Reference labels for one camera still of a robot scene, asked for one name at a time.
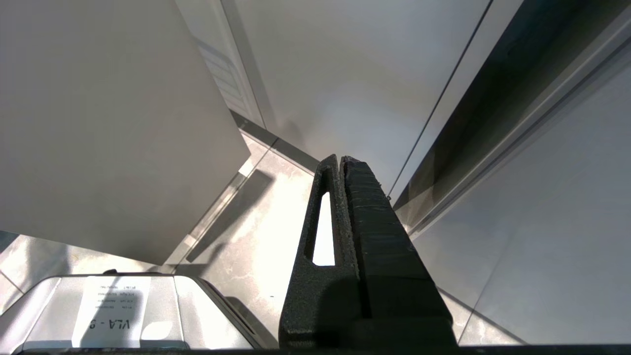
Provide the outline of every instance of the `white label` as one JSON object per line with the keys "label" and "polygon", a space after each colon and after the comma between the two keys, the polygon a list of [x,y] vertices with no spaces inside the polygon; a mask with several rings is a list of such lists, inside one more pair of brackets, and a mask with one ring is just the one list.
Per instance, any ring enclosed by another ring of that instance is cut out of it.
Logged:
{"label": "white label", "polygon": [[140,347],[150,284],[147,276],[87,277],[73,347]]}

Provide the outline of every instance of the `metal panel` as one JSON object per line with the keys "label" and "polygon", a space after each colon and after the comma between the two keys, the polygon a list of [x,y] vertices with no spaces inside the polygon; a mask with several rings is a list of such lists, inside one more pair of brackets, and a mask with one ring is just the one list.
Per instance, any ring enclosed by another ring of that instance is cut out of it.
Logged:
{"label": "metal panel", "polygon": [[488,1],[223,5],[268,130],[365,160],[388,192]]}
{"label": "metal panel", "polygon": [[0,11],[0,229],[161,264],[247,158],[175,3]]}
{"label": "metal panel", "polygon": [[438,285],[529,344],[628,342],[630,83],[627,46],[415,240]]}
{"label": "metal panel", "polygon": [[630,92],[627,46],[483,183],[511,186],[522,212],[476,308],[528,343],[628,342]]}

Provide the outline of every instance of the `grey surface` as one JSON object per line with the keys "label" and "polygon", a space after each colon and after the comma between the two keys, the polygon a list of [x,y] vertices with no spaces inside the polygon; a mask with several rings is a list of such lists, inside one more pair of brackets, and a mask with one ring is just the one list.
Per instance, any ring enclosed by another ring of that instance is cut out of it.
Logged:
{"label": "grey surface", "polygon": [[523,345],[502,329],[485,321],[478,315],[471,315],[469,322],[460,340],[460,346],[485,346],[485,345]]}
{"label": "grey surface", "polygon": [[0,229],[163,263],[247,158],[177,7],[2,6]]}
{"label": "grey surface", "polygon": [[224,0],[267,129],[388,192],[487,0]]}
{"label": "grey surface", "polygon": [[[471,308],[508,242],[510,223],[521,217],[524,201],[516,194],[512,186],[480,186],[413,241],[436,285]],[[500,197],[506,201],[501,207]]]}
{"label": "grey surface", "polygon": [[177,274],[210,281],[256,322],[268,347],[293,268],[313,177],[269,151],[217,217]]}
{"label": "grey surface", "polygon": [[476,311],[529,344],[628,342],[630,83],[626,48],[419,237],[443,246],[437,284],[469,302],[494,268]]}

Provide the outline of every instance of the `floor tile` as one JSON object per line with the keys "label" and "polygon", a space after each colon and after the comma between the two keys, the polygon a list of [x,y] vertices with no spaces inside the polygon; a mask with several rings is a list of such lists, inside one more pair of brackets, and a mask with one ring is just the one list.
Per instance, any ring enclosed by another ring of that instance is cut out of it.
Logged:
{"label": "floor tile", "polygon": [[458,344],[460,346],[523,345],[519,340],[475,314],[471,315]]}
{"label": "floor tile", "polygon": [[268,346],[278,345],[280,312],[312,180],[268,152],[176,270],[208,280],[236,308],[251,313],[261,326],[255,331]]}
{"label": "floor tile", "polygon": [[447,309],[451,313],[452,318],[454,319],[454,324],[452,329],[454,330],[454,335],[456,336],[456,340],[460,339],[462,336],[464,327],[467,325],[469,321],[469,317],[471,316],[471,310],[459,304],[451,297],[447,296],[443,292],[440,293],[442,299],[445,301],[447,305]]}
{"label": "floor tile", "polygon": [[155,265],[20,235],[2,255],[0,271],[23,292],[42,279],[55,275],[100,274],[115,268],[120,272],[142,272]]}
{"label": "floor tile", "polygon": [[3,274],[0,274],[0,315],[8,310],[11,305],[22,297],[18,290]]}
{"label": "floor tile", "polygon": [[221,195],[217,198],[217,201],[214,202],[197,226],[195,226],[191,232],[191,236],[195,239],[199,239],[204,235],[210,224],[217,218],[217,215],[223,210],[225,205],[234,197],[241,184],[243,184],[269,149],[269,147],[251,138],[247,133],[242,131],[241,134],[245,140],[245,144],[247,144],[247,148],[250,150],[250,157],[241,166],[237,175],[232,178],[230,184],[228,184],[226,189],[223,190]]}

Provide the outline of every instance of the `white cabinet door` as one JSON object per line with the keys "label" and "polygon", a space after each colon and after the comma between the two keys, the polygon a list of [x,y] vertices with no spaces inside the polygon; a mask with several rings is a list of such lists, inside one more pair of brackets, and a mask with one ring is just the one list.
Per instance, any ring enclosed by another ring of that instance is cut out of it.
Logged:
{"label": "white cabinet door", "polygon": [[0,4],[0,229],[163,263],[247,147],[172,1]]}

